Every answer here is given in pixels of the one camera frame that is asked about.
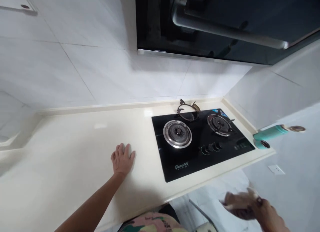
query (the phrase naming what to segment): teal thermos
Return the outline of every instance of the teal thermos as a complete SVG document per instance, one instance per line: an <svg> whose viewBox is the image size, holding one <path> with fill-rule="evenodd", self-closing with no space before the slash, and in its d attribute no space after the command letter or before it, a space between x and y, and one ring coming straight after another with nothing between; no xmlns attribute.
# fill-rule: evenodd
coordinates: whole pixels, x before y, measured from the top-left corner
<svg viewBox="0 0 320 232"><path fill-rule="evenodd" d="M284 125L276 125L253 135L255 140L270 140L279 135L287 134L289 130Z"/></svg>
<svg viewBox="0 0 320 232"><path fill-rule="evenodd" d="M285 125L276 125L266 130L260 131L253 135L254 139L259 140L270 140L279 135L287 134L289 131L304 132L306 129L302 126L291 126L286 127Z"/></svg>

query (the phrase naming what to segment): gas stove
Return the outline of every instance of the gas stove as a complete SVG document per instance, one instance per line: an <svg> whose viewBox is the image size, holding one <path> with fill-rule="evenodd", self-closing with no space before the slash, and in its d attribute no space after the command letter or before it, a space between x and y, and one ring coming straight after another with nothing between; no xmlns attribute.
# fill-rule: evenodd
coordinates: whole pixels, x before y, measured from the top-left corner
<svg viewBox="0 0 320 232"><path fill-rule="evenodd" d="M194 112L180 113L183 107ZM166 182L254 150L220 108L201 111L180 102L176 114L152 117Z"/></svg>

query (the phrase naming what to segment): wall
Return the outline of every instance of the wall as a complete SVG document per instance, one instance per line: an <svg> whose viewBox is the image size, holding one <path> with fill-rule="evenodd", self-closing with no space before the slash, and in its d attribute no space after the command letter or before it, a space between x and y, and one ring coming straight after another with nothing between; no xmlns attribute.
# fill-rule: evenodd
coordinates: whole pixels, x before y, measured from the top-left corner
<svg viewBox="0 0 320 232"><path fill-rule="evenodd" d="M0 143L15 136L20 131L21 122L33 112L28 105L0 91Z"/></svg>
<svg viewBox="0 0 320 232"><path fill-rule="evenodd" d="M253 67L227 94L261 129L320 101L320 40L276 65Z"/></svg>
<svg viewBox="0 0 320 232"><path fill-rule="evenodd" d="M137 55L135 0L0 10L0 88L34 109L224 96L250 66Z"/></svg>
<svg viewBox="0 0 320 232"><path fill-rule="evenodd" d="M301 125L307 131L270 141L277 154L244 169L292 232L319 231L320 41L269 69L251 69L226 95L258 129ZM275 176L278 164L286 175Z"/></svg>

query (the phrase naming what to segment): cloth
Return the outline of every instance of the cloth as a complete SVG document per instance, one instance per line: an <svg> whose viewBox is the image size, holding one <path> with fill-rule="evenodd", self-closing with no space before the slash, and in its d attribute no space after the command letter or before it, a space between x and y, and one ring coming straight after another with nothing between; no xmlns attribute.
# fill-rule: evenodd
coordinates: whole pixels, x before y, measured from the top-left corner
<svg viewBox="0 0 320 232"><path fill-rule="evenodd" d="M237 195L227 192L224 201L220 202L226 210L238 218L253 220L255 216L251 204L258 203L261 206L262 200L255 189L248 187L247 190L248 192L240 192Z"/></svg>
<svg viewBox="0 0 320 232"><path fill-rule="evenodd" d="M171 207L166 205L159 213L149 212L123 223L120 232L187 232Z"/></svg>

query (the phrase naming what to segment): floor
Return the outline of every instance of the floor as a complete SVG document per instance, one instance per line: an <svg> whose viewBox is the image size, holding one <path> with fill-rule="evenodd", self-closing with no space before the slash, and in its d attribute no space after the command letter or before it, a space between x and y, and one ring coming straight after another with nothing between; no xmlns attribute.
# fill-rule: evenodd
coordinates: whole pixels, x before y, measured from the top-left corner
<svg viewBox="0 0 320 232"><path fill-rule="evenodd" d="M189 202L191 199L215 223L219 232L261 232L257 221L244 221L226 211L220 204L227 191L246 191L249 180L242 170L232 171L214 179L210 184L194 190L170 202L181 225L189 232L208 220ZM120 225L105 232L117 232Z"/></svg>

